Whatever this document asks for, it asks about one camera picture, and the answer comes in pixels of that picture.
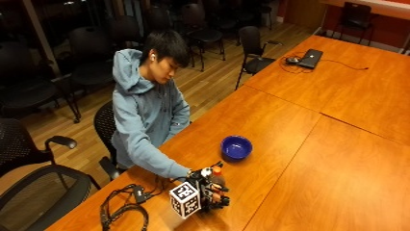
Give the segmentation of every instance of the white cube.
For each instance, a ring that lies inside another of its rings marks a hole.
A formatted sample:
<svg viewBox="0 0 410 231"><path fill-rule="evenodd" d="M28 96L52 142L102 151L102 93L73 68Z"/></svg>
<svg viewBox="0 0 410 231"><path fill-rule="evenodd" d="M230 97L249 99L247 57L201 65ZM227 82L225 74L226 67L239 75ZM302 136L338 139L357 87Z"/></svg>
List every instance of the white cube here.
<svg viewBox="0 0 410 231"><path fill-rule="evenodd" d="M185 182L169 191L170 204L181 218L187 218L195 211L201 209L199 192Z"/></svg>

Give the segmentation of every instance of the laptop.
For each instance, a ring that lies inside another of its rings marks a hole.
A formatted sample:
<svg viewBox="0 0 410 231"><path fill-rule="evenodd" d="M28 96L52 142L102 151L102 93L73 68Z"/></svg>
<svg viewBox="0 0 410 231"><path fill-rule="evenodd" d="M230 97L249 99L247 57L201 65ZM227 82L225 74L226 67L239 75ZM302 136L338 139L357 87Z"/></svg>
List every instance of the laptop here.
<svg viewBox="0 0 410 231"><path fill-rule="evenodd" d="M322 54L323 51L309 49L303 58L299 60L298 65L314 69L317 67Z"/></svg>

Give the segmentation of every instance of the chair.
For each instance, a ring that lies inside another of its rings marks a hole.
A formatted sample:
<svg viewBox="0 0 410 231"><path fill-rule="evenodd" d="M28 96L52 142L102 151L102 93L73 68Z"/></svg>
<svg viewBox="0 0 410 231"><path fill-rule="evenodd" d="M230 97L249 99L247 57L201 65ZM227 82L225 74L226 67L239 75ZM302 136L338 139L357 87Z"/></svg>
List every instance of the chair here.
<svg viewBox="0 0 410 231"><path fill-rule="evenodd" d="M76 109L74 122L80 122L81 113L77 105L74 85L89 87L113 81L114 53L108 33L100 27L81 27L70 31L69 43L76 63L70 75L72 97Z"/></svg>
<svg viewBox="0 0 410 231"><path fill-rule="evenodd" d="M117 130L113 113L113 101L105 103L98 109L93 117L93 127L110 153L110 159L104 157L100 161L100 165L102 166L104 170L110 176L110 179L113 180L120 176L121 173L121 170L116 168L117 151L112 144L112 136Z"/></svg>
<svg viewBox="0 0 410 231"><path fill-rule="evenodd" d="M28 47L17 41L0 42L0 105L1 116L10 110L34 109L62 96L73 114L66 94L52 82L49 61L34 65Z"/></svg>
<svg viewBox="0 0 410 231"><path fill-rule="evenodd" d="M145 12L148 31L172 29L168 11L161 7L150 7Z"/></svg>
<svg viewBox="0 0 410 231"><path fill-rule="evenodd" d="M221 5L221 0L206 0L202 2L205 10L205 20L211 28L221 32L233 33L237 38L237 45L239 45L238 37L238 23L237 20L226 16L225 8Z"/></svg>
<svg viewBox="0 0 410 231"><path fill-rule="evenodd" d="M219 44L219 51L222 54L222 60L225 60L225 51L222 47L222 33L214 29L207 28L205 22L205 12L199 4L190 3L182 5L181 8L182 23L186 26L185 36L189 39L187 46L189 49L194 46L199 50L199 58L202 63L201 71L203 71L203 57L205 44L209 42L217 42Z"/></svg>
<svg viewBox="0 0 410 231"><path fill-rule="evenodd" d="M253 4L250 6L243 5L243 0L226 0L227 9L225 10L230 17L238 21L238 26L253 26L255 25L257 15L253 12Z"/></svg>
<svg viewBox="0 0 410 231"><path fill-rule="evenodd" d="M371 18L370 15L371 15L370 6L351 3L351 2L345 2L345 6L342 9L342 15L334 27L331 37L334 35L337 28L341 27L341 36L338 39L342 39L343 29L349 28L349 29L361 31L359 40L358 40L358 44L359 44L363 38L365 32L370 30L369 43L367 43L367 45L370 45L370 41L373 37L373 30L374 30L373 25L370 23L370 18Z"/></svg>
<svg viewBox="0 0 410 231"><path fill-rule="evenodd" d="M86 199L90 185L100 190L90 175L57 165L50 142L76 147L76 141L54 136L38 150L21 123L0 118L0 176L32 164L50 162L28 173L0 196L1 230L45 230Z"/></svg>
<svg viewBox="0 0 410 231"><path fill-rule="evenodd" d="M255 26L246 26L239 29L239 39L243 48L243 62L241 66L241 72L234 89L238 89L242 73L257 74L263 68L266 68L275 60L270 58L262 58L266 44L282 45L279 41L269 40L262 47L259 46L259 32Z"/></svg>
<svg viewBox="0 0 410 231"><path fill-rule="evenodd" d="M259 13L267 13L269 15L269 30L271 31L271 7L269 7L269 3L274 0L258 0L257 10Z"/></svg>
<svg viewBox="0 0 410 231"><path fill-rule="evenodd" d="M144 44L144 36L141 36L140 24L133 16L121 15L117 19L109 20L108 31L110 39L116 44L116 50L125 48L141 48ZM126 44L128 42L137 42L138 45L129 46Z"/></svg>

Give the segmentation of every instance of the black hair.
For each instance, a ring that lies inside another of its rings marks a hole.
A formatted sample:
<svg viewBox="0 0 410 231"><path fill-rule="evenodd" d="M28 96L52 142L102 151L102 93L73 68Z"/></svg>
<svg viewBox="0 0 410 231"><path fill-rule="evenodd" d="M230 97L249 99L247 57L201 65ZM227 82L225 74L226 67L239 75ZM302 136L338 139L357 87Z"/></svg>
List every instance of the black hair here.
<svg viewBox="0 0 410 231"><path fill-rule="evenodd" d="M161 30L150 32L144 43L141 57L142 62L149 58L150 50L154 50L156 58L158 61L161 61L165 57L169 57L181 67L187 66L187 45L181 35L175 31Z"/></svg>

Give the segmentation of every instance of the gray hoodie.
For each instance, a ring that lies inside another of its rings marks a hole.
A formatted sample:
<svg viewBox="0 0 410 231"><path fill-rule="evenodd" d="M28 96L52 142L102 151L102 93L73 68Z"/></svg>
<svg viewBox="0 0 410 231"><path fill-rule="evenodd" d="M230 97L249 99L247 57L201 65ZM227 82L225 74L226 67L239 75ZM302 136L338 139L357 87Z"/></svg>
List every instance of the gray hoodie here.
<svg viewBox="0 0 410 231"><path fill-rule="evenodd" d="M177 178L186 176L187 168L169 159L157 147L187 127L189 105L173 80L161 85L140 75L141 54L125 49L114 56L117 131L113 146L121 166L137 165L162 177Z"/></svg>

